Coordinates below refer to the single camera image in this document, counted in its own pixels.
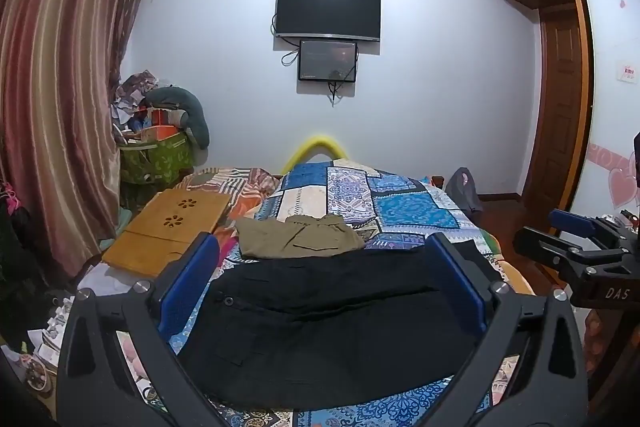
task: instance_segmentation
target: blue gripper pad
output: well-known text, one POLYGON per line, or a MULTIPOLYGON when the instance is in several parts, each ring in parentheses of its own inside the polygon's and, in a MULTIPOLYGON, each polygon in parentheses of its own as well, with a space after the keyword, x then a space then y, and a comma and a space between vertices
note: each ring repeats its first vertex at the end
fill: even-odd
POLYGON ((549 223, 555 229, 572 233, 578 237, 592 237, 596 233, 591 219, 563 210, 552 210, 549 213, 549 223))
POLYGON ((491 304, 489 280, 478 266, 464 259, 443 233, 431 234, 424 242, 434 279, 447 298, 460 327, 476 338, 487 328, 491 304))
POLYGON ((183 254, 190 254, 190 258, 162 296, 158 333, 166 342, 169 342, 172 335, 182 331, 204 286, 218 265, 218 241, 209 233, 203 240, 203 235, 200 234, 183 254), (195 248, 195 252, 190 252, 191 248, 195 248))

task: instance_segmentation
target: flower cutout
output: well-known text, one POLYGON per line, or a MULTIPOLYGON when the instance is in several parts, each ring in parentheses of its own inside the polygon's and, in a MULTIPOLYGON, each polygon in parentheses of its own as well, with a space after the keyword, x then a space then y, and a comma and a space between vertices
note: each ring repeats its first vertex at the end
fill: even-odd
POLYGON ((182 220, 183 220, 182 217, 178 217, 177 214, 174 214, 173 216, 164 218, 164 225, 172 229, 173 227, 177 227, 178 225, 181 225, 182 220))
POLYGON ((198 203, 198 200, 192 200, 191 198, 189 198, 188 200, 182 200, 180 203, 178 203, 178 206, 187 208, 188 206, 196 206, 196 203, 198 203))

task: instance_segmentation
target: small monitor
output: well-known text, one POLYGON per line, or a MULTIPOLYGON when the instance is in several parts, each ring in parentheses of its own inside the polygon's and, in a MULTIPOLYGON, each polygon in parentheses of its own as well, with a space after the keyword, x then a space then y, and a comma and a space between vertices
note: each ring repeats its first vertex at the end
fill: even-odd
POLYGON ((321 82, 355 82, 358 45, 356 42, 300 41, 298 79, 321 82))

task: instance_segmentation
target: black clamp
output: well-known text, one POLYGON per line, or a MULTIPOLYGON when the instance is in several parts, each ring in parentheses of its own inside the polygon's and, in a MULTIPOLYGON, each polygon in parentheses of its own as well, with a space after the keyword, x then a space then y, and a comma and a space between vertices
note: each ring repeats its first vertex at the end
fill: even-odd
POLYGON ((571 286, 571 304, 580 308, 640 310, 638 234, 606 217, 582 217, 561 210, 549 215, 558 230, 592 241, 582 247, 525 227, 516 232, 516 253, 558 271, 571 286))
MULTIPOLYGON (((452 302, 466 303, 466 311, 459 309, 461 318, 474 311, 486 327, 475 352, 416 427, 579 425, 587 413, 587 384, 567 295, 562 290, 547 298, 518 295, 505 282, 490 284, 472 264, 463 262, 444 234, 432 235, 427 246, 432 255, 442 256, 440 272, 458 288, 452 302), (513 339, 523 335, 521 361, 502 400, 476 413, 504 357, 514 354, 513 339)), ((179 267, 168 267, 155 284, 141 281, 122 295, 78 293, 58 370, 58 420, 63 427, 226 425, 159 334, 164 302, 180 273, 179 267), (118 344, 118 330, 129 331, 168 413, 143 402, 118 344)))

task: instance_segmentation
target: wooden door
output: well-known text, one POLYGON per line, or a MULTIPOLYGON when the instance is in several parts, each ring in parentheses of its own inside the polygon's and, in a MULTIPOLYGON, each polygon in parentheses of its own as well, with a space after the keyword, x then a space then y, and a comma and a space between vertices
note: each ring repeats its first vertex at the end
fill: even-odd
POLYGON ((582 54, 575 9, 541 15, 543 78, 536 140, 524 189, 526 224, 547 232, 566 185, 580 118, 582 54))

